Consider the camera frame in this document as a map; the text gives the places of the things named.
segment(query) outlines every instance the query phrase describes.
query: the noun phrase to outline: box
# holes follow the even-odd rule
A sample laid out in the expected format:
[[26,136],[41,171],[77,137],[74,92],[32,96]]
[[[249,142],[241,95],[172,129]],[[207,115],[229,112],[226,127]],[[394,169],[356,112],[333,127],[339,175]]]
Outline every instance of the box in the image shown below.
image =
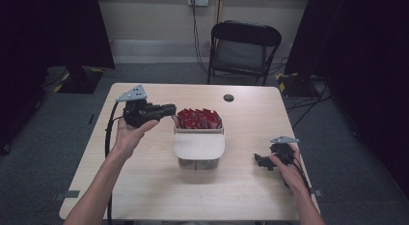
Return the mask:
[[215,169],[225,151],[224,128],[180,129],[174,127],[174,151],[180,168]]

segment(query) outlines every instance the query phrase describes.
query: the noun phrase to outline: black stand base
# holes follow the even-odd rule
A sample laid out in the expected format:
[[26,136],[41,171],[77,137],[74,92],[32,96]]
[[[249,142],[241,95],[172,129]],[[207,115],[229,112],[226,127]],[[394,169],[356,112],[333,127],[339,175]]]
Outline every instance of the black stand base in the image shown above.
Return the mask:
[[297,74],[276,75],[280,92],[289,98],[318,98],[319,93],[311,82],[310,78],[305,78]]
[[65,77],[59,86],[54,90],[56,93],[68,93],[68,94],[93,94],[99,79],[103,75],[103,70],[93,70],[91,68],[83,68],[85,74],[82,74],[81,79],[73,77],[70,72]]

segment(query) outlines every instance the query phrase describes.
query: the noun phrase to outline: wooden table top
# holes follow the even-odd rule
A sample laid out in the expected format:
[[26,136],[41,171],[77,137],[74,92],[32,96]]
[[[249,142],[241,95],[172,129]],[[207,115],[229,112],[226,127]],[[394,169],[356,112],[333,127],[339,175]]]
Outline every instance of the wooden table top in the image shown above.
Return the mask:
[[[104,159],[105,129],[115,98],[137,83],[114,84],[69,190],[79,198]],[[290,190],[278,170],[258,167],[254,154],[269,155],[270,139],[294,137],[278,89],[273,87],[142,84],[153,104],[216,110],[223,120],[226,149],[213,170],[180,168],[175,155],[174,122],[163,118],[146,133],[127,161],[113,192],[113,219],[159,221],[298,220]],[[225,94],[234,96],[226,102]],[[117,108],[121,116],[124,103]],[[111,147],[116,136],[112,131]],[[66,218],[79,198],[67,198]]]

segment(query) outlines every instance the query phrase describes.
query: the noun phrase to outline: chair seat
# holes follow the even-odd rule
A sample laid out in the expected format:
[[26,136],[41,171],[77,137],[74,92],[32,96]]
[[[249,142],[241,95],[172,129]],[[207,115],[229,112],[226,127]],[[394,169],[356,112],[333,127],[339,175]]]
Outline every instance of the chair seat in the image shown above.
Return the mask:
[[249,43],[219,41],[214,66],[263,73],[265,71],[265,47]]

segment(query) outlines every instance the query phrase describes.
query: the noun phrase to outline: person's left hand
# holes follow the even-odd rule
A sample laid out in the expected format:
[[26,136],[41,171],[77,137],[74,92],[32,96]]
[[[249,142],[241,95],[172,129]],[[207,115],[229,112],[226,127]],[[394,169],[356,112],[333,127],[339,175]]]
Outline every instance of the person's left hand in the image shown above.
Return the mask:
[[135,148],[138,146],[139,141],[144,137],[145,132],[151,130],[157,124],[159,124],[158,121],[151,120],[144,123],[139,128],[135,128],[129,126],[124,118],[120,118],[118,120],[117,139],[113,151],[120,152],[126,159],[129,159]]

